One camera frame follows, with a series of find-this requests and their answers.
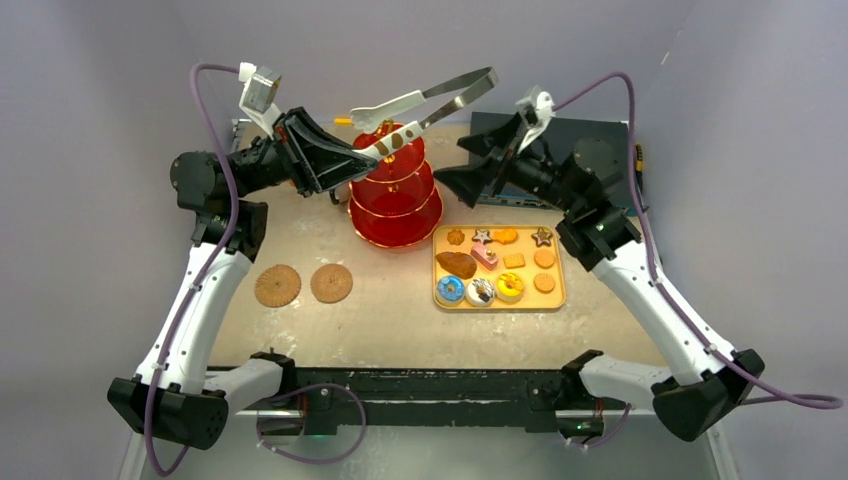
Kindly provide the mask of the red three-tier cake stand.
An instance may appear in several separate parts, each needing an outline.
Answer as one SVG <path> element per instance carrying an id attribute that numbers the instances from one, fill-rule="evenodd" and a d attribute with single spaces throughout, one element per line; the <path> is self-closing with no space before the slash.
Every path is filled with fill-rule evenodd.
<path id="1" fill-rule="evenodd" d="M 377 247 L 415 245 L 442 219 L 442 198 L 421 138 L 383 159 L 377 170 L 349 187 L 347 210 L 353 228 Z"/>

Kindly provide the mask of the pink layered cake slice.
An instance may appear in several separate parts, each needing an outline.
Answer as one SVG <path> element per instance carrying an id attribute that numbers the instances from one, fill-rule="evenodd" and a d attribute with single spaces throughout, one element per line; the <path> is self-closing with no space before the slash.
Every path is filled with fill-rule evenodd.
<path id="1" fill-rule="evenodd" d="M 499 263 L 498 254 L 481 242 L 476 242 L 472 246 L 470 255 L 489 271 L 493 271 Z"/>

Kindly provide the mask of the yellow frosted donut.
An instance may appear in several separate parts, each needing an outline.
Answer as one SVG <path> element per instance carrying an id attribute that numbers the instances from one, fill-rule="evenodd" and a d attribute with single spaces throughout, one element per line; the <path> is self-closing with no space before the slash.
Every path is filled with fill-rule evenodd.
<path id="1" fill-rule="evenodd" d="M 501 301 L 514 304 L 524 297 L 525 282 L 520 275 L 514 272 L 505 272 L 497 277 L 495 292 L 497 298 Z"/>

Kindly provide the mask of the white chocolate-drizzled donut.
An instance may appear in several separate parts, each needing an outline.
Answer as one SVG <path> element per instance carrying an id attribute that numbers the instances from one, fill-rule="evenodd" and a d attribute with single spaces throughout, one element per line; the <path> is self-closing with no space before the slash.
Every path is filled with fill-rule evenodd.
<path id="1" fill-rule="evenodd" d="M 473 278 L 466 286 L 465 298 L 472 307 L 489 307 L 496 298 L 494 285 L 486 278 Z"/>

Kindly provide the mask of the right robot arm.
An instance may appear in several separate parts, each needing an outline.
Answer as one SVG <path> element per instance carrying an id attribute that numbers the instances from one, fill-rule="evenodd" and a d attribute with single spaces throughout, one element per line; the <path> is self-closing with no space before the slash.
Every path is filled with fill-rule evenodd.
<path id="1" fill-rule="evenodd" d="M 435 178 L 473 206 L 483 190 L 511 184 L 561 210 L 556 233 L 565 251 L 604 283 L 653 340 L 665 366 L 617 360 L 590 350 L 562 370 L 561 392 L 576 407 L 609 398 L 653 412 L 675 437 L 691 442 L 748 397 L 765 368 L 754 350 L 739 350 L 712 330 L 648 256 L 648 242 L 611 195 L 626 150 L 582 138 L 556 159 L 547 142 L 522 146 L 524 119 L 458 140 L 474 156 Z"/>

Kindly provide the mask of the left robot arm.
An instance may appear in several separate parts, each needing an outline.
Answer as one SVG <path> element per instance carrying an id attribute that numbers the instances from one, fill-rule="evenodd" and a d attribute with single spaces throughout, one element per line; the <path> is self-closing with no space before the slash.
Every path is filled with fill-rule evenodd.
<path id="1" fill-rule="evenodd" d="M 111 383 L 107 398 L 133 431 L 206 450 L 234 413 L 258 402 L 284 409 L 297 399 L 294 361 L 259 352 L 242 366 L 207 377 L 229 304 L 266 233 L 268 205 L 251 193 L 292 182 L 311 196 L 374 171 L 381 150 L 358 149 L 325 132 L 302 108 L 270 132 L 225 155 L 179 155 L 170 179 L 180 208 L 195 216 L 189 261 L 163 328 L 135 373 Z"/>

